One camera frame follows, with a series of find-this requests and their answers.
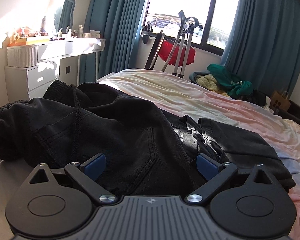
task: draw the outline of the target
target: table leg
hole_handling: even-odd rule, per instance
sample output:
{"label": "table leg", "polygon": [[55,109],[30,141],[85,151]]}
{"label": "table leg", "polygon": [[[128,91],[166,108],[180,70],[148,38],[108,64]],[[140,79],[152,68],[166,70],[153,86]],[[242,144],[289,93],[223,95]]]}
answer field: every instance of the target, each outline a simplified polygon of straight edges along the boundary
{"label": "table leg", "polygon": [[96,51],[96,82],[98,81],[98,71],[99,71],[98,52]]}
{"label": "table leg", "polygon": [[79,57],[78,57],[78,76],[77,76],[77,86],[79,86],[80,60],[81,60],[81,55],[79,55]]}

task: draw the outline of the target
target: window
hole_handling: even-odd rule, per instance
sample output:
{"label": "window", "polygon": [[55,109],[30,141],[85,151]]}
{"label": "window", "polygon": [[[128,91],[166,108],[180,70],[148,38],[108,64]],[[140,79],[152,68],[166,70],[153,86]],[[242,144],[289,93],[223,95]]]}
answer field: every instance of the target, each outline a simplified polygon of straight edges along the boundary
{"label": "window", "polygon": [[196,28],[194,47],[222,55],[234,22],[239,0],[149,0],[144,25],[151,22],[153,32],[177,37],[181,21],[178,12],[196,17],[203,29]]}

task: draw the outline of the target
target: black pants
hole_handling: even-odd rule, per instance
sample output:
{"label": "black pants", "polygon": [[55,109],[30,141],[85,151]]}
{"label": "black pants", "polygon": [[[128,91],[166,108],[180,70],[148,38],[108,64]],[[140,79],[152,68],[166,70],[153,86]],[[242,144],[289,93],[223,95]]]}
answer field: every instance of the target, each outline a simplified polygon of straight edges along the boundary
{"label": "black pants", "polygon": [[239,168],[263,163],[278,180],[294,185],[258,134],[208,119],[179,118],[106,85],[74,88],[55,81],[44,98],[0,108],[2,160],[24,158],[33,167],[63,168],[97,153],[107,161],[97,182],[117,196],[189,194],[205,183],[195,166],[198,153]]}

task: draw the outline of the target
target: brown paper bag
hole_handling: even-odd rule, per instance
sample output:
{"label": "brown paper bag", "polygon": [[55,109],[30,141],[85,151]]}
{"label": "brown paper bag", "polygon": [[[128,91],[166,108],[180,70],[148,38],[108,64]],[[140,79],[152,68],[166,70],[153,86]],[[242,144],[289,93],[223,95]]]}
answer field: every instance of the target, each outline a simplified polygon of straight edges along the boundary
{"label": "brown paper bag", "polygon": [[282,94],[279,94],[277,91],[274,91],[274,93],[271,96],[270,108],[272,110],[279,108],[283,111],[287,111],[291,106],[288,96],[289,94],[287,91],[283,92]]}

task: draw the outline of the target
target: sky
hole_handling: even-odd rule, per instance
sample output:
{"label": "sky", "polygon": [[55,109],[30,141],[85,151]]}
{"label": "sky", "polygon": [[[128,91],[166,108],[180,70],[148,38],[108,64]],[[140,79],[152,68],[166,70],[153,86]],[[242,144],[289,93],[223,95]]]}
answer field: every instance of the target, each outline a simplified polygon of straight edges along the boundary
{"label": "sky", "polygon": [[[186,17],[196,17],[205,25],[211,0],[151,0],[148,13],[178,16],[183,10]],[[212,27],[229,34],[239,0],[217,0]]]}

